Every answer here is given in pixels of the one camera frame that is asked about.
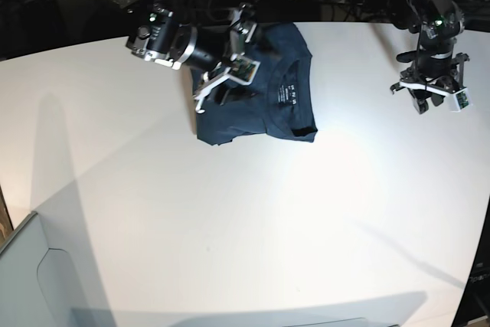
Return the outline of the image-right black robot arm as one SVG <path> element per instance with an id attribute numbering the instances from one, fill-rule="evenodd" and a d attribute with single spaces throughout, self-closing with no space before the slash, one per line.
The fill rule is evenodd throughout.
<path id="1" fill-rule="evenodd" d="M 452 112 L 472 105 L 464 84 L 466 53 L 454 52 L 456 38 L 465 29 L 464 14 L 453 0 L 405 0 L 411 23 L 404 28 L 417 34 L 416 48 L 396 56 L 409 67 L 400 72 L 390 86 L 391 93 L 407 90 L 415 110 L 424 114 L 434 106 L 447 103 Z"/>

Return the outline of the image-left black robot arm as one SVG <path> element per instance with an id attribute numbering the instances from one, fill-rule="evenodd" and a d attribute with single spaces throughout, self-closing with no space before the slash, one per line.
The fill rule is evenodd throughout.
<path id="1" fill-rule="evenodd" d="M 187 66 L 199 71 L 197 113 L 204 112 L 204 101 L 226 82 L 249 86 L 255 80 L 260 62 L 246 55 L 258 29 L 252 5 L 229 8 L 228 26 L 212 31 L 181 22 L 182 13 L 167 7 L 165 0 L 113 1 L 123 9 L 139 8 L 136 29 L 126 42 L 133 56 L 174 70 Z"/>

